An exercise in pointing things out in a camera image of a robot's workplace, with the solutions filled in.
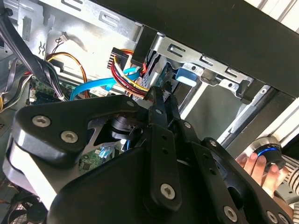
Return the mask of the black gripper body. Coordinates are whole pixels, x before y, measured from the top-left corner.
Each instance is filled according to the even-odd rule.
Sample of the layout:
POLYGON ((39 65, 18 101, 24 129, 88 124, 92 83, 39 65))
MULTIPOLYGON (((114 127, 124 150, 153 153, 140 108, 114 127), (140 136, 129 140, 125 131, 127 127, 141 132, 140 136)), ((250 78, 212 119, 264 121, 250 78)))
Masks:
POLYGON ((49 224, 208 224, 198 173, 178 159, 165 116, 149 117, 134 149, 68 183, 49 224))

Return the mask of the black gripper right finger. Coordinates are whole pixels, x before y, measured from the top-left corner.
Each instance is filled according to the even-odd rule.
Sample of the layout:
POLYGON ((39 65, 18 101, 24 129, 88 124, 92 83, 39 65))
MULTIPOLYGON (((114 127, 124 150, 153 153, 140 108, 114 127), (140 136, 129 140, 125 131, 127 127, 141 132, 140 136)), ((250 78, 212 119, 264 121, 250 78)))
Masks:
MULTIPOLYGON (((278 205, 215 139, 197 138, 193 127, 180 118, 173 95, 167 98, 165 107, 178 143, 178 159, 187 162, 199 174, 208 223, 292 223, 289 210, 278 205)), ((264 174, 272 164, 279 169, 285 165, 276 143, 259 146, 253 153, 266 158, 264 174)))

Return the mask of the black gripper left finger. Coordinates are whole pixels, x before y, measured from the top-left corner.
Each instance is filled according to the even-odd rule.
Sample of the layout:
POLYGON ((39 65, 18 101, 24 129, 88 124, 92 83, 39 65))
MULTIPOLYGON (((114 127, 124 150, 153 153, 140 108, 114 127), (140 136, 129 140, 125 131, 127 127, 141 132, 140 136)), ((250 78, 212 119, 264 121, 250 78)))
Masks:
POLYGON ((128 139, 134 149, 149 117, 163 115, 169 126, 163 91, 151 87, 145 101, 148 109, 124 95, 24 107, 14 117, 10 161, 50 208, 68 183, 83 176, 79 159, 97 139, 128 139))

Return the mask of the person's hand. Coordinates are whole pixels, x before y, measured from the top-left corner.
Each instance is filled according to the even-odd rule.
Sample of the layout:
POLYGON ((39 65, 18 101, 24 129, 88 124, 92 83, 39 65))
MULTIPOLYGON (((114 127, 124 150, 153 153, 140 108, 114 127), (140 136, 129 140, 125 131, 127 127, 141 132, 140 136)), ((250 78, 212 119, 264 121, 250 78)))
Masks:
POLYGON ((263 155, 258 157, 256 153, 252 153, 250 156, 239 156, 236 161, 272 198, 289 173, 286 167, 279 169, 276 164, 272 164, 267 174, 264 174, 266 158, 263 155))

